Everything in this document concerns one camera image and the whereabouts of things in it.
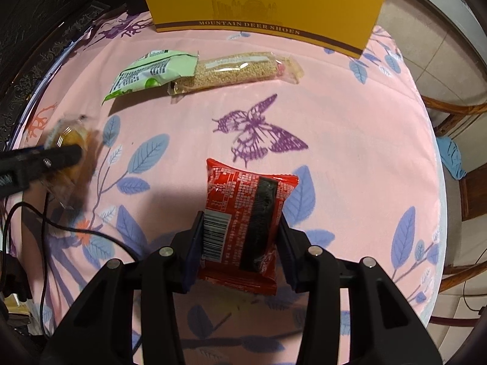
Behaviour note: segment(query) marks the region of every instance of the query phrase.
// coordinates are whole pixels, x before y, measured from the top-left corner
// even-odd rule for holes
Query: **pink tablecloth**
[[[297,174],[300,184],[284,207],[289,224],[336,257],[376,258],[427,322],[444,260],[444,184],[424,105],[386,31],[376,27],[356,60],[284,38],[230,31],[156,33],[150,24],[148,13],[107,22],[71,54],[43,95],[24,133],[25,145],[36,144],[42,130],[64,114],[91,116],[103,133],[88,196],[64,217],[53,202],[53,218],[98,229],[146,255],[169,243],[174,232],[188,229],[204,208],[206,158],[258,173]],[[122,69],[162,49],[199,52],[202,59],[272,51],[292,55],[305,74],[299,85],[232,86],[191,94],[177,104],[160,89],[150,89],[101,106]],[[258,108],[258,116],[255,110],[249,114],[272,95],[273,102]],[[218,130],[234,111],[249,127]],[[272,152],[279,138],[266,137],[270,126],[264,120],[305,146]],[[249,147],[267,150],[258,157],[235,152],[238,139],[251,131],[261,136]],[[42,208],[40,186],[24,198]],[[16,250],[38,305],[41,262],[29,230],[38,232],[40,221],[24,210],[24,229],[19,218],[16,223]],[[130,258],[89,235],[51,229],[48,243],[44,319],[53,330],[107,259]],[[294,363],[307,297],[291,292],[280,269],[278,275],[276,297],[253,297],[207,282],[198,282],[188,295],[176,295],[187,363]],[[340,362],[348,358],[348,308],[344,292]],[[140,333],[138,317],[136,309],[134,340]],[[142,361],[140,352],[135,361]]]

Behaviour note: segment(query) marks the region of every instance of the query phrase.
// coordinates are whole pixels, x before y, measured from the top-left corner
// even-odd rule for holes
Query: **clear plastic wrapper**
[[[93,130],[93,120],[86,116],[60,119],[49,133],[44,148],[54,148],[64,145],[77,144],[83,150],[83,156],[76,166],[44,177],[41,181],[64,208],[70,208],[72,197],[83,196],[84,188],[91,177],[92,158],[89,150],[96,148],[96,132]]]
[[[210,60],[199,60],[194,76],[170,83],[169,94],[179,95],[213,87],[281,79],[297,84],[303,76],[299,64],[290,57],[272,52],[248,52]]]
[[[208,197],[199,277],[274,295],[277,228],[298,177],[249,173],[213,159],[206,163]]]

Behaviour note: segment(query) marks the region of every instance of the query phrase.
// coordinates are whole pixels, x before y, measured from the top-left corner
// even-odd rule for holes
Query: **box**
[[[237,30],[362,54],[384,0],[146,0],[157,31]]]

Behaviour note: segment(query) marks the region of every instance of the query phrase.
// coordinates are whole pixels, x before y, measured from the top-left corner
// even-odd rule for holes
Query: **metal screw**
[[[174,254],[172,247],[163,247],[159,250],[160,256],[171,256]]]
[[[308,248],[308,252],[313,256],[318,256],[323,254],[323,248],[320,246],[311,246]]]
[[[367,266],[368,268],[373,268],[375,265],[377,265],[377,262],[375,259],[373,259],[370,256],[366,256],[363,260],[362,263]]]
[[[120,260],[119,259],[111,259],[107,262],[107,268],[108,269],[116,269],[120,266]]]

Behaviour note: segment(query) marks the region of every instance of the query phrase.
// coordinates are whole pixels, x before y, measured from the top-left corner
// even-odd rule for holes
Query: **brown stripe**
[[[329,45],[333,45],[335,47],[342,48],[344,50],[348,50],[353,53],[362,54],[362,50],[357,47],[353,47],[348,45],[347,43],[343,43],[332,38],[324,37],[319,34],[309,33],[308,31],[293,29],[291,27],[285,26],[277,26],[277,25],[269,25],[267,23],[259,23],[259,22],[246,22],[241,20],[190,20],[185,22],[171,22],[171,23],[160,23],[156,24],[156,29],[165,29],[171,27],[180,27],[180,26],[191,26],[191,27],[199,27],[199,26],[219,26],[222,28],[225,27],[239,27],[242,29],[247,29],[252,31],[252,29],[260,29],[260,30],[267,30],[267,31],[277,31],[282,34],[291,34],[291,35],[298,35],[303,38],[309,38],[310,40],[316,40],[320,42],[327,43]]]

